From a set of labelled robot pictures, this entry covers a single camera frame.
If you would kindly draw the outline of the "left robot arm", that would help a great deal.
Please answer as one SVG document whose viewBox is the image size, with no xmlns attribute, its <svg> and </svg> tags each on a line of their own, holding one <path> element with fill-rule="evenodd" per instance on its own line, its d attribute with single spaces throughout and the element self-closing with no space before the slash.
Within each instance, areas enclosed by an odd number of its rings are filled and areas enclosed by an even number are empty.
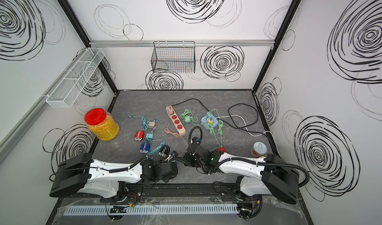
<svg viewBox="0 0 382 225">
<path fill-rule="evenodd" d="M 144 157 L 134 163 L 112 163 L 93 159 L 90 153 L 84 153 L 58 165 L 49 196 L 60 198 L 86 193 L 113 198 L 122 183 L 160 180 L 167 183 L 177 174 L 174 161 L 160 163 Z"/>
</svg>

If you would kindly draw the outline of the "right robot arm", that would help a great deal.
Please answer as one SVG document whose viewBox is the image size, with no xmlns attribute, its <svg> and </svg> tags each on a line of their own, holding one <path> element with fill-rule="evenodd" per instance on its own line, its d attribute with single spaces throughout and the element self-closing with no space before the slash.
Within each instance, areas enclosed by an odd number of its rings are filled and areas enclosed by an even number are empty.
<svg viewBox="0 0 382 225">
<path fill-rule="evenodd" d="M 240 157 L 228 154 L 224 149 L 209 151 L 198 141 L 192 141 L 182 158 L 187 161 L 187 166 L 201 168 L 209 175 L 217 172 L 237 174 L 235 184 L 239 193 L 245 196 L 272 195 L 284 203 L 297 203 L 297 166 L 285 163 L 274 154 Z"/>
</svg>

